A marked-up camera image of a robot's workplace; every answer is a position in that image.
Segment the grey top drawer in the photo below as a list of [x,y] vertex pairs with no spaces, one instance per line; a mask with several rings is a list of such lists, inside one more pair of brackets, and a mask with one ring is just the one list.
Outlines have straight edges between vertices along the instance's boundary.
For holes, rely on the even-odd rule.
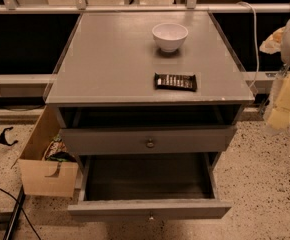
[[235,133],[235,126],[60,130],[68,151],[74,155],[221,152]]

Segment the black tool on floor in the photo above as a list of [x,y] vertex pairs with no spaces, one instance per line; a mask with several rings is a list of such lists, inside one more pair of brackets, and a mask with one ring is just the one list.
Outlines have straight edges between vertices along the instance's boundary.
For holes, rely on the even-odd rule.
[[12,130],[12,127],[4,128],[3,131],[0,134],[0,144],[5,146],[13,146],[17,143],[17,140],[14,140],[13,142],[9,143],[6,139],[6,132]]

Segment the cardboard box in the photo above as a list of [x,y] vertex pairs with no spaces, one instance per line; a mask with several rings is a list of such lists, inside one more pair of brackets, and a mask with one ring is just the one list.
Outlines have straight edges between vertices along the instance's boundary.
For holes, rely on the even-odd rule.
[[54,111],[45,107],[18,158],[21,180],[26,195],[72,197],[76,184],[76,162],[48,161],[45,151],[60,126]]

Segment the yellow foam padding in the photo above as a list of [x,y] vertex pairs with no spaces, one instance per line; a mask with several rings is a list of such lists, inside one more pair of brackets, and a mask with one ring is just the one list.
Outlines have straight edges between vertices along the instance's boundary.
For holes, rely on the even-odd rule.
[[273,82],[270,97],[266,123],[275,131],[285,130],[290,126],[290,73]]

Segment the grey drawer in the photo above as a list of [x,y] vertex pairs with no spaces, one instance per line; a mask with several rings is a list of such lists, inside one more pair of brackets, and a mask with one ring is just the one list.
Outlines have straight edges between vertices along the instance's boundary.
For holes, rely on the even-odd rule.
[[74,155],[221,152],[235,133],[235,126],[60,130],[68,151]]
[[68,207],[83,222],[220,219],[230,209],[204,153],[92,156]]

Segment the dark wrapped candy bar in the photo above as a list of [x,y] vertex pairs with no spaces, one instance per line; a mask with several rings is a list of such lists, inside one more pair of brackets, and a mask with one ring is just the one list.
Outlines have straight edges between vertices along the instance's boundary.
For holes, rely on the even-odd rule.
[[175,75],[175,74],[158,74],[154,75],[154,86],[156,89],[197,90],[197,81],[195,75]]

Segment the grey wooden drawer cabinet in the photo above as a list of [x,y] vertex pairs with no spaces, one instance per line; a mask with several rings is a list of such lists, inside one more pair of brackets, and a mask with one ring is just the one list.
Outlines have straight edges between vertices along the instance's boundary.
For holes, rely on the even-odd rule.
[[[161,23],[188,30],[174,52],[153,39]],[[85,14],[72,45],[47,97],[61,129],[235,126],[254,99],[206,12]],[[156,89],[156,73],[195,75],[197,90]]]

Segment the snack bags in box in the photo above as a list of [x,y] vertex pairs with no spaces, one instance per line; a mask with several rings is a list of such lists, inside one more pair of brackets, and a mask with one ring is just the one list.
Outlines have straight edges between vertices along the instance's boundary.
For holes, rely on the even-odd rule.
[[45,161],[57,161],[57,162],[75,162],[76,159],[68,153],[68,150],[60,137],[56,135],[46,148],[43,159]]

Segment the white ceramic bowl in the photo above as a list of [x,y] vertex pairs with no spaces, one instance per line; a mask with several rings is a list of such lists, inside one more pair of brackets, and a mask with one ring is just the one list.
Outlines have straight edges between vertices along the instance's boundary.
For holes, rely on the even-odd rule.
[[174,52],[180,48],[188,36],[186,27],[176,23],[161,23],[152,28],[157,46],[164,52]]

